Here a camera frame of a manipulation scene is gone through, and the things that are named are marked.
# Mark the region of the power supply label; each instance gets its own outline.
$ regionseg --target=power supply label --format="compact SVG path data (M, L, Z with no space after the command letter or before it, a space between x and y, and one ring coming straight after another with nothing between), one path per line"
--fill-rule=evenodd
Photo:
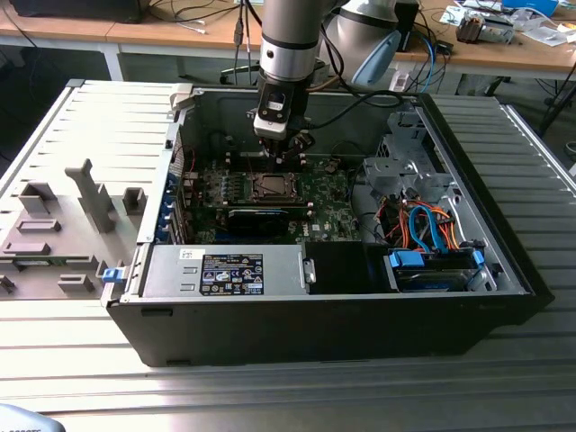
M262 255L204 255L200 294L264 294Z

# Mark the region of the floor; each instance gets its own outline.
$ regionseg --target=floor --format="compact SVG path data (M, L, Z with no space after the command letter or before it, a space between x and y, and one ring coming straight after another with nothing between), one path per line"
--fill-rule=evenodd
M3 139L0 142L0 173L9 166L9 160L17 155L43 114L58 97L59 92L70 78L109 79L104 57L87 51L64 51L58 49L24 49L24 67L14 67L6 63L0 68L0 128ZM219 58L184 58L178 68L175 58L166 56L126 55L123 67L131 81L178 82L183 72L193 76L200 84L218 84L220 74L214 73L231 68L231 60ZM446 75L443 87L432 88L441 93L453 92L459 76ZM240 84L247 78L241 76ZM486 79L471 77L460 94L478 94L485 86ZM534 79L513 79L503 83L496 96L507 104L512 104L536 128L547 107L544 99L549 94ZM576 107L565 110L544 137L552 152L567 166L572 162L565 155L564 144L576 140Z

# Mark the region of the blue plastic clip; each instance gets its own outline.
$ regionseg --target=blue plastic clip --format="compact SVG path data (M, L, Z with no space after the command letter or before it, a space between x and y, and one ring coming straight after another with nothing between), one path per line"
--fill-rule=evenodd
M476 261L476 264L478 265L478 267L482 267L484 265L484 255L482 254L482 252L480 250L474 250L472 252L472 257L474 258L474 261Z
M104 270L102 275L102 281L105 284L122 284L126 282L126 278L124 277L124 273L126 271L126 267L110 267Z
M395 250L389 255L389 258L392 268L424 266L424 258L422 257L422 254L414 250Z

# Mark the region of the motherboard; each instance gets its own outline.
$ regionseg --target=motherboard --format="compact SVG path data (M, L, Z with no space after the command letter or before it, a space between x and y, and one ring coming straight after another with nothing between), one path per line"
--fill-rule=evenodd
M295 244L353 241L360 226L349 203L350 169L340 159L308 157L267 173L261 157L199 164L188 184L194 244Z

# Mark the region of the warning label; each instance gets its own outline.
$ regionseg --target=warning label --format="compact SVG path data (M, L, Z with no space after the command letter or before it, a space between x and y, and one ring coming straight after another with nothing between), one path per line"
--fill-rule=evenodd
M264 260L261 254L204 255L202 295L264 294Z

